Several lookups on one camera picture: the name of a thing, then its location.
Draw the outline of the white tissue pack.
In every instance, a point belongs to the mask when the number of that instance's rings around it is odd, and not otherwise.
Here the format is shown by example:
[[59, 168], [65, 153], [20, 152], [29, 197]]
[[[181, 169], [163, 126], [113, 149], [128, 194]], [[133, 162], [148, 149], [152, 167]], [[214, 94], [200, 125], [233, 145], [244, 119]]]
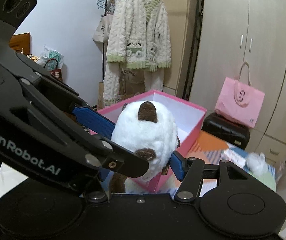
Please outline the white tissue pack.
[[230, 148], [221, 153], [221, 159], [230, 161], [240, 168], [244, 168], [246, 165], [246, 159]]

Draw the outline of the grey wooden wardrobe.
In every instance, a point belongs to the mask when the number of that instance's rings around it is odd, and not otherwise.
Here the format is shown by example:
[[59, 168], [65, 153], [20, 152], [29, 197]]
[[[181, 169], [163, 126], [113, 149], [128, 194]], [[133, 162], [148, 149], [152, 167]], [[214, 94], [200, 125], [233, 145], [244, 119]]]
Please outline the grey wooden wardrobe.
[[213, 112], [226, 78], [264, 93], [248, 152], [286, 159], [286, 0], [204, 0], [189, 100]]

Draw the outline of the pink cardboard box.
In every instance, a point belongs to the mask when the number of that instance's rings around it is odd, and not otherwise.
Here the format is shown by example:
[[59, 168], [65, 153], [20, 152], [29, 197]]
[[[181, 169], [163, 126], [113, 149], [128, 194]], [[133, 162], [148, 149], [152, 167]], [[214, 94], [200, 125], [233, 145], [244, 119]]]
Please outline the pink cardboard box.
[[197, 139], [206, 109], [175, 96], [151, 90], [99, 110], [116, 124], [111, 139], [136, 152], [151, 149], [148, 171], [125, 181], [127, 193], [171, 192], [170, 154], [185, 156]]

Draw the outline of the black clothes rack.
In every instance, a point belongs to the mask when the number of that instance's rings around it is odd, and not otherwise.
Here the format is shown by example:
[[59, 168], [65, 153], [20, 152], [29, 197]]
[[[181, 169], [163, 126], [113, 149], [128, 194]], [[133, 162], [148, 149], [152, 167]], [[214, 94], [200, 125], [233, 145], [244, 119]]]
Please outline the black clothes rack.
[[103, 100], [149, 90], [187, 99], [202, 28], [203, 0], [116, 0], [108, 29]]

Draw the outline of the black suitcase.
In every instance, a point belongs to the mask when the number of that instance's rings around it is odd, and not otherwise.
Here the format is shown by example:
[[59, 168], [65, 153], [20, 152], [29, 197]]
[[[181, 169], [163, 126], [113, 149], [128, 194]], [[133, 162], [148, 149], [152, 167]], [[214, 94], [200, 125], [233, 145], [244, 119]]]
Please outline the black suitcase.
[[204, 119], [202, 130], [243, 150], [250, 141], [248, 127], [231, 122], [216, 113], [211, 113]]

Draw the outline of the beige canvas tote bag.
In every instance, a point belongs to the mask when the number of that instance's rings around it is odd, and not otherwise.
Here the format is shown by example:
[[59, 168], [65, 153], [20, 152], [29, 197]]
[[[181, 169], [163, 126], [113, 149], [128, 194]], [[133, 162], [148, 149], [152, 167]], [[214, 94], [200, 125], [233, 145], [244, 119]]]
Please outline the beige canvas tote bag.
[[99, 9], [104, 10], [98, 27], [93, 34], [93, 41], [96, 43], [107, 43], [111, 29], [112, 18], [115, 10], [115, 0], [97, 0]]

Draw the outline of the brown paper bag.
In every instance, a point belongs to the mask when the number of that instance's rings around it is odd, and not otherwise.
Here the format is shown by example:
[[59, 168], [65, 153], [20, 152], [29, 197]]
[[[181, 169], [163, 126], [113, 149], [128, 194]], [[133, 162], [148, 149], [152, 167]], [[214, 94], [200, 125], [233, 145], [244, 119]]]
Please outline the brown paper bag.
[[104, 83], [99, 82], [98, 84], [98, 99], [97, 99], [97, 109], [103, 109], [104, 106]]

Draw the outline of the white mesh bath sponge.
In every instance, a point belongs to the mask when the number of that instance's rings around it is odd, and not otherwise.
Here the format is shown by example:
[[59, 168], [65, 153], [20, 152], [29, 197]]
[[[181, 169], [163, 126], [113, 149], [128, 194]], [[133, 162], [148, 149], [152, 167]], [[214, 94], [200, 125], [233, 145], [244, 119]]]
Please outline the white mesh bath sponge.
[[249, 153], [246, 157], [246, 166], [254, 176], [262, 176], [268, 172], [264, 153]]

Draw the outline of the cream knit cardigan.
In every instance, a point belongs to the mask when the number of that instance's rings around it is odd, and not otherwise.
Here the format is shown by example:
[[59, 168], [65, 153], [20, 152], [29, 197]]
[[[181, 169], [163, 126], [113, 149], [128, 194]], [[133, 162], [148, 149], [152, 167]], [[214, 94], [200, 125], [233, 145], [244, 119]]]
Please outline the cream knit cardigan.
[[163, 90], [171, 67], [171, 37], [163, 0], [117, 0], [106, 50], [103, 102], [122, 101], [122, 74], [144, 78], [145, 91]]

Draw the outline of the pink tote bag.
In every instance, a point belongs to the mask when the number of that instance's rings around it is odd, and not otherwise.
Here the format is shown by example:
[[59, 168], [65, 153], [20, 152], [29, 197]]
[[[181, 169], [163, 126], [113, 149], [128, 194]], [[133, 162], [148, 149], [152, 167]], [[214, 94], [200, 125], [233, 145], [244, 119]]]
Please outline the pink tote bag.
[[224, 80], [221, 92], [215, 105], [215, 112], [226, 119], [254, 128], [264, 101], [264, 92], [257, 90], [239, 78]]

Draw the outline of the wooden side cabinet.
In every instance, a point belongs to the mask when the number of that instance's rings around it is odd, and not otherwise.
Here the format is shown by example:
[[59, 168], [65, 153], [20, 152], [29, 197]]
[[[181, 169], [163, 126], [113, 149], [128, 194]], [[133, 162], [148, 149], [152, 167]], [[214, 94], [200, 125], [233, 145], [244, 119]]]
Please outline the wooden side cabinet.
[[59, 61], [57, 56], [35, 56], [30, 53], [31, 45], [31, 35], [30, 33], [13, 35], [10, 39], [9, 46], [17, 53], [27, 56], [32, 61], [36, 62], [52, 76], [58, 78], [60, 81], [63, 81], [63, 74], [61, 68], [59, 68]]

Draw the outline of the beige tall cabinet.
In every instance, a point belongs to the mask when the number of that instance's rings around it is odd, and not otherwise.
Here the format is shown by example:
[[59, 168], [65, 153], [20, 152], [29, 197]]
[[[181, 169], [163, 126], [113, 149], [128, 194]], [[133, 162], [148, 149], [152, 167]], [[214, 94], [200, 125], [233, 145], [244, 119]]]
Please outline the beige tall cabinet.
[[164, 72], [164, 92], [184, 98], [191, 84], [191, 60], [197, 46], [202, 0], [163, 0], [171, 35], [172, 66]]

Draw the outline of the white brown plush dog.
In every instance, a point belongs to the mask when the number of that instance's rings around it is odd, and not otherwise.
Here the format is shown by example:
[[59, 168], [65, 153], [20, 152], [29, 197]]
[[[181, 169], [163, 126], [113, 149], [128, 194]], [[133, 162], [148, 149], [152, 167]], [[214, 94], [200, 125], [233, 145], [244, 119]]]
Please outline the white brown plush dog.
[[137, 179], [140, 183], [166, 175], [171, 155], [180, 146], [172, 113], [156, 101], [125, 103], [111, 140], [148, 161], [147, 172]]

